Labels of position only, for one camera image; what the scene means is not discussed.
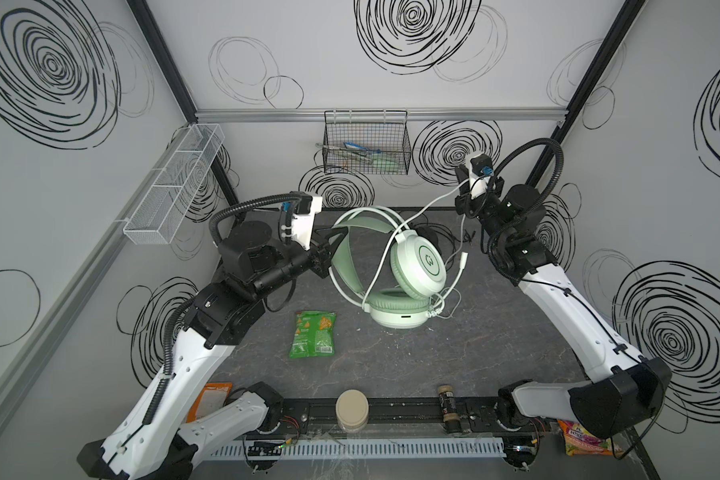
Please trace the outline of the mint green headphones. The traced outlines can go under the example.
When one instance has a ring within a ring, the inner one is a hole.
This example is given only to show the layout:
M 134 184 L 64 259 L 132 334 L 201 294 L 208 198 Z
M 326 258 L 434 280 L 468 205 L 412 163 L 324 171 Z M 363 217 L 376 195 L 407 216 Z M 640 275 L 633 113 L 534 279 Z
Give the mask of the mint green headphones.
M 381 264 L 389 265 L 396 285 L 375 288 L 361 281 L 352 256 L 350 238 L 332 243 L 336 252 L 329 275 L 337 292 L 379 325 L 391 329 L 417 328 L 443 313 L 452 292 L 445 286 L 447 268 L 434 242 L 389 207 L 358 207 L 342 214 L 333 224 L 349 232 L 369 230 L 388 237 Z

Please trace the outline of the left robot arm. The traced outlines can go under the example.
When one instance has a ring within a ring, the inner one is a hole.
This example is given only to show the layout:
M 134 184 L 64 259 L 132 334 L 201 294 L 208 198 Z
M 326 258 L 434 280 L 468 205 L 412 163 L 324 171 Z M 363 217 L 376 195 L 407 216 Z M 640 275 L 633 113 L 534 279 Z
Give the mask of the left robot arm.
M 203 418 L 187 416 L 211 375 L 264 315 L 267 297 L 307 271 L 327 276 L 347 230 L 316 229 L 322 208 L 322 197 L 293 191 L 238 203 L 209 219 L 222 257 L 219 279 L 166 319 L 161 369 L 116 430 L 78 454 L 88 477 L 188 479 L 232 440 L 278 427 L 283 398 L 262 382 Z

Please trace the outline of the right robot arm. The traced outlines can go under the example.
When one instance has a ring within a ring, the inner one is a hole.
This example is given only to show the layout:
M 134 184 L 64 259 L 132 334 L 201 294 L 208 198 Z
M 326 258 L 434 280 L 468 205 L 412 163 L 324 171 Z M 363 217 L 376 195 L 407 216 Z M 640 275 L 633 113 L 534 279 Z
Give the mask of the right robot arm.
M 511 161 L 544 146 L 554 169 L 543 190 L 516 185 L 504 192 L 500 177 Z M 672 373 L 661 359 L 649 359 L 618 334 L 580 294 L 557 257 L 536 237 L 546 215 L 544 203 L 564 166 L 561 145 L 537 138 L 511 152 L 501 163 L 473 153 L 454 169 L 458 213 L 478 219 L 481 250 L 496 271 L 530 298 L 574 352 L 586 379 L 578 383 L 521 380 L 498 393 L 497 417 L 516 430 L 525 419 L 546 417 L 582 425 L 607 439 L 643 422 L 656 423 Z

